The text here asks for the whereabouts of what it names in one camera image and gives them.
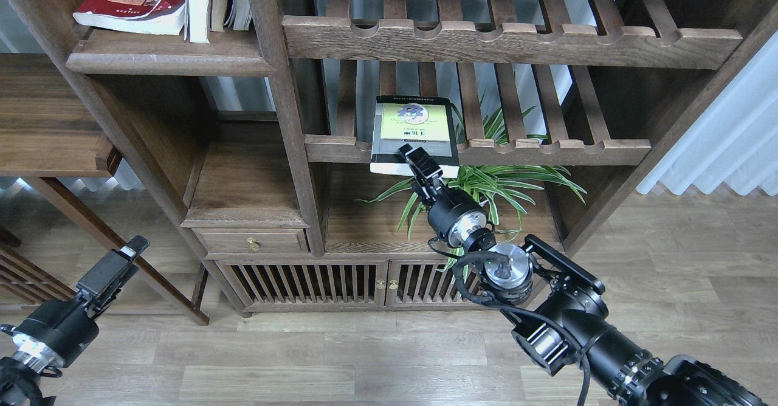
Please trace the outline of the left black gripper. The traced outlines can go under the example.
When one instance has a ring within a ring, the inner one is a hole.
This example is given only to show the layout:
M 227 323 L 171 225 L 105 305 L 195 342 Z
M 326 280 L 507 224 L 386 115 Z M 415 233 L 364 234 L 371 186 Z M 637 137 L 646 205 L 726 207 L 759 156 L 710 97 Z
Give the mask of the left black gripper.
M 149 245 L 149 240 L 136 235 L 119 250 L 107 252 L 78 281 L 75 298 L 45 301 L 19 326 L 2 324 L 2 332 L 18 348 L 12 359 L 31 370 L 69 367 L 99 334 L 95 318 L 138 271 L 134 260 Z

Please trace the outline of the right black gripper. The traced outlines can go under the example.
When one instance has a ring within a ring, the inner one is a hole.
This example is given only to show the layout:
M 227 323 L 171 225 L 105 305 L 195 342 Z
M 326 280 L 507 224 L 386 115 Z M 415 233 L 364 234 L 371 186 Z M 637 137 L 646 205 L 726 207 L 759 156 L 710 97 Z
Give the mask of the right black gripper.
M 450 248 L 491 249 L 492 230 L 487 229 L 484 209 L 464 190 L 442 183 L 442 168 L 423 148 L 402 145 L 398 149 L 411 169 L 412 189 L 428 209 L 428 223 Z

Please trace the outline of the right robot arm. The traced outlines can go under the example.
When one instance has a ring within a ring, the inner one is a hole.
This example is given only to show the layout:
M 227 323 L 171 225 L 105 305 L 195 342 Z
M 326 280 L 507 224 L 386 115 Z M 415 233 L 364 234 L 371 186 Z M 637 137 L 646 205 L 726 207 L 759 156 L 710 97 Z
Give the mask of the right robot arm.
M 422 148 L 401 146 L 412 187 L 428 207 L 436 240 L 463 248 L 451 267 L 462 298 L 501 312 L 513 337 L 550 375 L 583 370 L 578 400 L 592 379 L 620 405 L 762 405 L 762 399 L 708 364 L 684 354 L 664 363 L 606 321 L 605 286 L 534 235 L 516 246 L 497 243 L 486 212 Z

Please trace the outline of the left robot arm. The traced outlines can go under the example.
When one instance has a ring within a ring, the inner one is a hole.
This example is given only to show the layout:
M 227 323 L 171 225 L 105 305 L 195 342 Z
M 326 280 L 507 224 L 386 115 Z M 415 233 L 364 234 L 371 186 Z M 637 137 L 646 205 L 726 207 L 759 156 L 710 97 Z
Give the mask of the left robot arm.
M 19 326 L 2 324 L 18 348 L 2 358 L 3 405 L 52 405 L 55 397 L 43 397 L 42 377 L 60 377 L 99 334 L 95 319 L 113 303 L 122 287 L 138 271 L 134 260 L 150 242 L 136 235 L 119 250 L 111 249 L 76 284 L 71 299 L 50 299 Z

